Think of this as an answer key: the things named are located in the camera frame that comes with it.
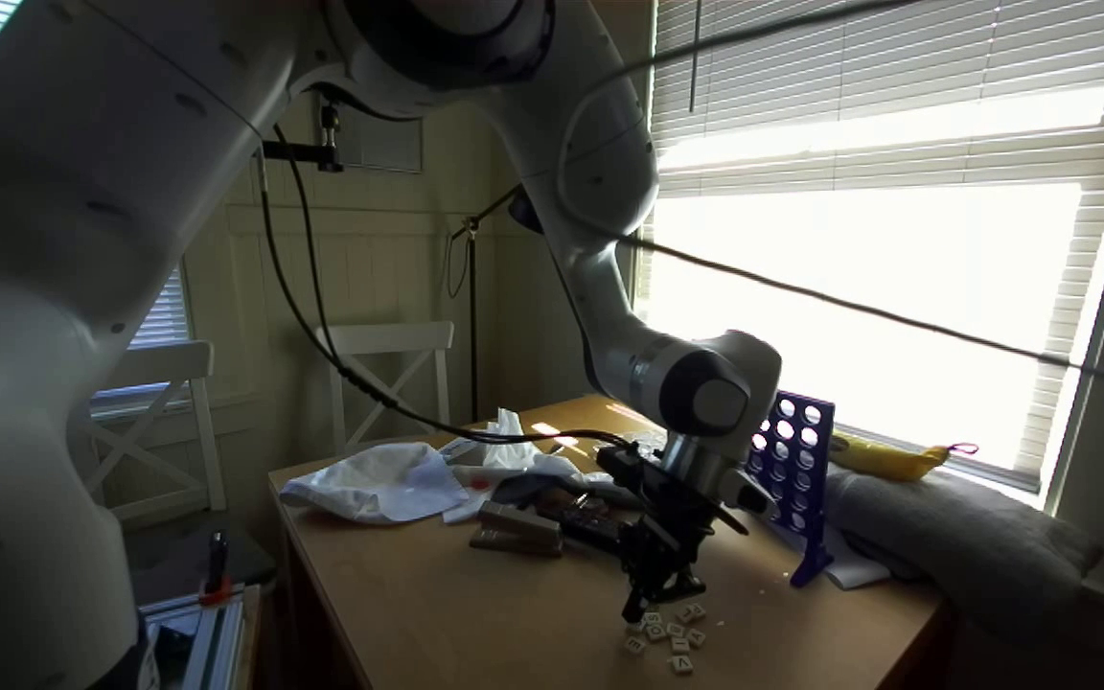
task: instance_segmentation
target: black cable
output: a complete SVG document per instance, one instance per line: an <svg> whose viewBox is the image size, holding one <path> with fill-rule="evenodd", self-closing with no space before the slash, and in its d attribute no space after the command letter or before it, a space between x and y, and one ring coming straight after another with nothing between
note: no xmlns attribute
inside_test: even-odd
<svg viewBox="0 0 1104 690"><path fill-rule="evenodd" d="M633 72L644 72L644 71L655 71L655 64L672 64L672 62L685 62L685 59L697 59L697 53L711 53L711 50L771 39L771 33L781 33L781 30L835 25L835 18L851 18L851 14L865 14L865 10L888 10L888 8L905 8L905 5L915 5L915 0L841 5L841 8L826 8L826 10L808 10L808 14L790 14L790 18L775 18L775 25L761 25L761 28L711 33L711 39L692 42L692 46L658 50L652 59L630 62L630 64L598 78L578 96L575 117L593 96L602 96L602 90L610 90L614 79L625 79ZM775 293L790 293L790 295L801 295L801 299L816 299L816 304L830 304L830 308L841 308L841 312L854 312L854 315L865 315L865 320L899 324L899 326L909 326L909 329L924 329L924 335L955 339L955 341L966 341L966 344L978 344L978 348L992 348L992 353L1007 353L1007 355L1019 355L1019 361L1037 361L1037 366L1047 366L1047 367L1066 367L1066 372L1080 372L1089 380L1104 380L1104 367L1098 367L1098 366L1080 366L1080 361L1038 353L1038 348L1019 348L1019 344L992 341L992 339L980 339L980 335L952 329L952 326L939 326L939 324L924 324L924 320L909 320L909 315L899 315L899 312L883 312L883 308L865 308L865 304L854 304L854 299L841 299L841 295L830 295L830 293L816 293L816 286L801 286L801 284L787 284L787 280L775 280L775 278L761 278L761 272L749 272L749 269L736 269L736 265L725 265L725 260L711 260L711 258L694 258L685 249L658 244L652 237L637 237L637 235L617 235L617 230L593 225L591 219L578 219L578 223L587 230L602 235L602 237L614 237L614 242L644 249L644 252L665 252L665 258L711 269L711 272L741 278L741 280L750 280L750 284L762 284L762 286L775 286Z"/></svg>
<svg viewBox="0 0 1104 690"><path fill-rule="evenodd" d="M363 391L373 401L427 427L427 431L436 431L436 433L451 433L451 437L468 437L468 440L478 440L478 444L524 444L524 440L556 440L556 437L591 437L591 440L610 440L610 444L630 444L630 437L617 437L617 433L606 433L606 431L560 431L560 433L478 433L478 431L465 431L465 427L448 427L442 418L428 418L428 413L417 413L410 409L408 401L398 401L394 396L387 396L382 389L376 389L370 377L359 377L352 366L344 366L338 353L331 353L312 320L303 315L303 308L295 304L290 295L290 284L287 284L287 272L283 272L283 260L281 260L281 242L278 242L278 219L272 219L272 191L270 191L270 175L265 175L265 161L256 156L256 201L260 201L260 223L265 223L265 237L270 237L270 258L272 258L272 272L278 272L278 284L281 284L281 295L298 326L298 335L316 344L316 353L340 377L349 380L358 391Z"/></svg>
<svg viewBox="0 0 1104 690"><path fill-rule="evenodd" d="M335 361L340 361L338 348L335 348L335 339L331 339L331 320L327 320L327 299L321 299L321 269L320 269L320 237L316 237L316 212L312 212L307 175L298 174L295 156L287 156L287 174L290 174L298 216L303 216L303 230L307 230L307 265L312 265L320 326L321 326L321 339L327 339L327 353Z"/></svg>
<svg viewBox="0 0 1104 690"><path fill-rule="evenodd" d="M865 320L899 324L899 326L909 326L909 329L924 329L924 335L939 335L939 339L966 341L966 344L978 344L978 348L992 348L992 353L1007 353L1007 355L1019 355L1019 361L1037 361L1037 366L1047 366L1047 367L1069 367L1069 372L1080 372L1089 380L1104 380L1104 367L1098 367L1098 366L1080 366L1080 361L1038 353L1038 348L1019 348L1019 344L1007 344L1007 341L992 341L992 339L966 335L966 329L952 329L952 326L924 324L924 320L914 320L914 315L899 315L899 312L883 312L883 308L869 308L869 304L841 299L831 293L816 293L816 286L775 280L775 278L762 278L762 272L750 272L750 269L711 260L711 258L697 258L697 252L685 252L685 249L676 249L676 244L658 244L652 237L630 237L630 235L614 235L614 237L623 244L633 244L633 249L644 249L644 252L665 252L665 258L711 269L711 272L741 278L749 284L762 284L762 286L775 286L775 293L816 299L816 304L830 304L830 308L841 308L841 312L854 312L854 315L865 315Z"/></svg>

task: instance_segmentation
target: plastic bag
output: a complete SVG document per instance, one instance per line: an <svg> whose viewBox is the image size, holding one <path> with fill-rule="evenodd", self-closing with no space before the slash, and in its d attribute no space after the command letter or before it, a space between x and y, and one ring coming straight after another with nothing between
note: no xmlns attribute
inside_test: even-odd
<svg viewBox="0 0 1104 690"><path fill-rule="evenodd" d="M471 497L432 444L373 444L283 482L281 502L316 508L344 520L394 527L445 515Z"/></svg>

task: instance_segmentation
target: yellow object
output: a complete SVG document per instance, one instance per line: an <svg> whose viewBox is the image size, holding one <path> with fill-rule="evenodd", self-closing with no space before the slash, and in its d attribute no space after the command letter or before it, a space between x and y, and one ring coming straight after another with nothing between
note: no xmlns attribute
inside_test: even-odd
<svg viewBox="0 0 1104 690"><path fill-rule="evenodd" d="M830 444L831 465L842 465L863 477L883 477L895 482L915 482L932 467L939 467L946 455L952 455L952 444L909 450L909 444L869 440L846 431L831 431L831 444Z"/></svg>

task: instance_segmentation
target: purple holder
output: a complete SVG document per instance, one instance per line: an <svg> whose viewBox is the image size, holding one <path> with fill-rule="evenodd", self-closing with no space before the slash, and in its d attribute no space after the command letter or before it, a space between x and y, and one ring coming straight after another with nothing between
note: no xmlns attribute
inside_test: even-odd
<svg viewBox="0 0 1104 690"><path fill-rule="evenodd" d="M801 552L801 564L790 575L794 587L813 582L831 564L831 552L826 548L830 440L831 401L780 391L745 465L775 497L775 533Z"/></svg>

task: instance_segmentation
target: small object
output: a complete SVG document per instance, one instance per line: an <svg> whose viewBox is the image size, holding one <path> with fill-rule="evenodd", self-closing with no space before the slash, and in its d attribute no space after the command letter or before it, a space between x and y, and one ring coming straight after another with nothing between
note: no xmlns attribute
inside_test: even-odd
<svg viewBox="0 0 1104 690"><path fill-rule="evenodd" d="M211 533L209 580L205 580L205 591L200 591L200 607L205 610L215 610L215 607L233 598L233 587L228 580L228 564L230 564L230 543L221 539L221 533Z"/></svg>
<svg viewBox="0 0 1104 690"><path fill-rule="evenodd" d="M471 533L471 548L487 552L531 552L531 557L563 557L563 539L537 539L531 533L511 533L511 528L478 528Z"/></svg>
<svg viewBox="0 0 1104 690"><path fill-rule="evenodd" d="M665 616L644 623L644 642L658 643L672 637L672 625Z"/></svg>
<svg viewBox="0 0 1104 690"><path fill-rule="evenodd" d="M697 623L704 623L704 616L711 616L711 612L704 612L704 607L697 607L697 601L694 601L694 607L684 607L684 610L676 612L680 625L697 625Z"/></svg>
<svg viewBox="0 0 1104 690"><path fill-rule="evenodd" d="M487 502L478 510L478 527L485 528L471 536L471 548L550 552L550 557L563 552L560 527L519 508Z"/></svg>
<svg viewBox="0 0 1104 690"><path fill-rule="evenodd" d="M672 656L685 656L685 651L694 651L692 637L685 637L685 631L676 631L676 637L672 637Z"/></svg>
<svg viewBox="0 0 1104 690"><path fill-rule="evenodd" d="M775 497L771 528L801 552L794 587L813 582L831 552L826 548L826 481L835 408L780 391L762 431L750 437L749 477Z"/></svg>
<svg viewBox="0 0 1104 690"><path fill-rule="evenodd" d="M623 648L625 648L625 656L633 656L633 661L637 661L637 656L644 656L652 643L649 643L649 642L639 642L639 637L625 637L625 643L623 643Z"/></svg>
<svg viewBox="0 0 1104 690"><path fill-rule="evenodd" d="M830 460L842 465L851 472L863 472L863 477L883 477L883 481L895 481L895 482L919 482L946 455L961 455L961 450L973 450L973 444L914 450L914 444L863 437L863 433L851 433L851 431L831 431Z"/></svg>
<svg viewBox="0 0 1104 690"><path fill-rule="evenodd" d="M672 672L676 675L694 675L697 666L694 666L694 656L672 656Z"/></svg>

